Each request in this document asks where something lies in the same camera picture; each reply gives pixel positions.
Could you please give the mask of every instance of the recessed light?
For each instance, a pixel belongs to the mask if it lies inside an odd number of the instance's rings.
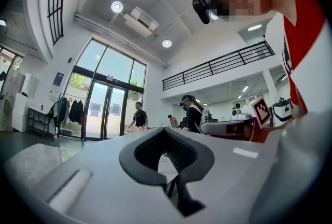
[[[219,19],[219,17],[216,16],[215,14],[213,14],[212,11],[210,12],[210,17],[211,17],[211,19],[213,19],[213,20],[217,20],[217,19]]]
[[[110,8],[113,12],[120,13],[123,10],[123,4],[119,1],[114,1]]]
[[[254,27],[250,27],[249,29],[248,29],[248,31],[253,31],[253,30],[255,30],[255,29],[259,29],[261,27],[261,24],[260,25],[257,25],[257,26],[254,26]]]
[[[169,40],[169,39],[166,39],[162,42],[162,45],[165,47],[165,48],[170,48],[172,46],[172,42]]]
[[[245,86],[242,92],[245,92],[249,88],[249,85]]]

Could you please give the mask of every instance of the black t-shirt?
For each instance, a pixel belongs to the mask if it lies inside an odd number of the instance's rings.
[[[196,125],[201,124],[202,113],[194,107],[187,108],[187,123],[186,128],[190,128],[190,132],[199,133]]]
[[[133,120],[136,121],[137,127],[142,127],[145,125],[145,119],[147,118],[146,112],[143,110],[139,110],[138,112],[134,113]]]

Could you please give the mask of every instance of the pillar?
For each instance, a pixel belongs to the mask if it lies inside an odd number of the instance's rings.
[[[274,103],[277,103],[279,101],[278,93],[276,91],[274,81],[273,81],[270,71],[268,69],[265,69],[263,71],[263,76],[264,76],[266,85],[268,86],[268,90],[269,90],[271,99],[273,100]]]

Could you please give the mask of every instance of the clothing rack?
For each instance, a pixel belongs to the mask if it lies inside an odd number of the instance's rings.
[[[67,94],[67,93],[64,93],[64,95],[67,95],[67,96],[70,96],[70,97],[75,97],[75,98],[81,99],[81,100],[86,100],[86,98],[70,95],[70,94]]]
[[[62,93],[60,93],[60,95],[59,95],[59,99],[58,99],[58,103],[60,102],[60,99],[62,99],[65,95],[67,95],[67,96],[72,96],[72,97],[75,97],[75,98],[78,98],[78,99],[81,99],[81,100],[86,100],[86,99],[84,99],[84,98],[81,98],[81,97],[77,97],[77,96],[73,96],[73,95],[69,95],[69,94],[67,94],[67,93],[64,93],[64,92],[62,92]],[[54,129],[54,135],[56,135],[57,137],[63,137],[63,138],[71,138],[71,139],[75,139],[75,140],[82,140],[80,137],[77,137],[77,136],[72,136],[72,135],[67,135],[67,134],[61,134],[61,133],[59,133],[59,131],[60,131],[60,129],[61,129],[61,127],[60,127],[60,125],[61,125],[61,123],[57,123],[57,125],[56,125],[56,127],[55,127],[55,129]]]

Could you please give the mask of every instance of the tree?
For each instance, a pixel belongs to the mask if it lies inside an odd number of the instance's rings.
[[[138,83],[137,81],[135,81],[135,79],[131,80],[130,84],[134,85],[134,86],[137,86],[137,87],[140,87],[140,88],[143,87],[143,83]]]
[[[134,85],[134,86],[137,86],[137,87],[140,87],[140,88],[143,87],[143,83],[138,83],[134,79],[130,81],[130,84]],[[131,100],[131,101],[138,101],[141,96],[142,96],[141,93],[129,90],[129,93],[128,93],[128,99],[129,100]]]
[[[72,74],[69,80],[69,85],[77,89],[84,89],[83,81],[86,80],[84,76],[78,74]]]

